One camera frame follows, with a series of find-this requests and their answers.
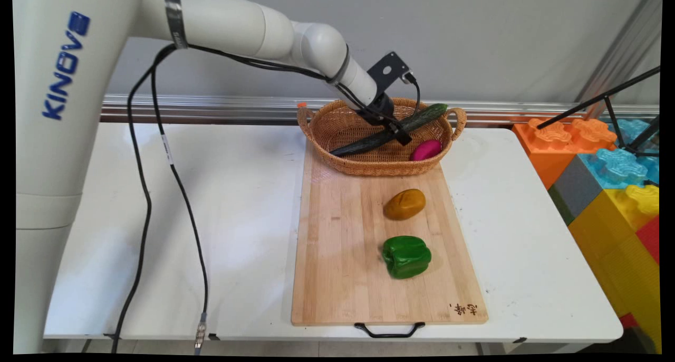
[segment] pink toy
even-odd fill
[[[410,155],[410,160],[417,161],[434,157],[441,152],[441,148],[443,148],[443,145],[441,144],[440,141],[437,141],[436,139],[423,141],[422,144],[420,144],[419,146],[417,146],[417,148],[415,148],[415,151],[412,151],[412,155]]]

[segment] cutting board handle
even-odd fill
[[[460,137],[462,131],[464,130],[464,127],[466,126],[466,112],[458,107],[453,107],[452,109],[446,111],[446,117],[448,117],[448,121],[450,120],[449,118],[450,114],[452,114],[453,112],[457,116],[457,128],[455,129],[455,131],[452,132],[450,139],[455,141],[457,140],[457,138]]]
[[[419,328],[424,328],[424,326],[427,325],[423,322],[416,322],[414,326],[412,326],[412,330],[408,331],[408,333],[401,333],[401,334],[374,334],[371,331],[366,328],[366,324],[362,322],[357,322],[354,324],[354,327],[357,329],[361,329],[362,331],[365,331],[368,333],[369,336],[372,338],[409,338],[413,334],[415,334],[415,331],[417,331]]]

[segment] red block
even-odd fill
[[[624,329],[629,329],[629,328],[632,328],[634,326],[638,326],[637,321],[635,321],[635,317],[633,317],[631,313],[629,313],[625,316],[619,317],[619,321],[621,321],[621,325],[624,326]]]
[[[659,263],[659,216],[654,217],[653,220],[647,222],[641,229],[637,231],[637,237],[644,245],[644,248],[649,251],[651,257],[654,258],[656,264]]]

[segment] yellow block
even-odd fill
[[[614,283],[612,283],[610,276],[600,265],[600,259],[595,256],[595,252],[593,252],[593,249],[587,242],[588,240],[592,239],[594,235],[593,230],[589,230],[588,226],[586,226],[586,223],[584,223],[583,220],[579,221],[579,218],[576,218],[569,225],[568,229],[572,233],[574,240],[576,240],[576,244],[579,246],[581,253],[584,254],[586,262],[588,262],[591,271],[593,271],[593,275],[595,275],[597,282],[600,283],[600,287],[602,288],[603,292],[605,292],[605,296],[612,305],[616,315],[618,317],[627,315],[631,311],[629,311],[628,306],[626,306],[624,301],[621,299],[621,295],[616,287],[614,287]]]
[[[570,224],[571,229],[574,225],[572,234],[576,233],[574,239],[577,239],[577,244],[578,239],[583,237],[586,249],[593,252],[597,260],[612,252],[624,240],[636,236],[631,224],[610,199],[610,195],[616,197],[622,191],[604,189]]]
[[[628,186],[606,189],[607,195],[634,232],[659,214],[659,189],[656,186]]]
[[[637,236],[622,242],[600,260],[621,299],[644,333],[661,352],[661,290],[659,266]]]

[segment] yellow potato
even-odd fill
[[[391,220],[407,220],[420,213],[427,204],[424,193],[419,189],[407,189],[394,196],[384,206],[384,215]]]

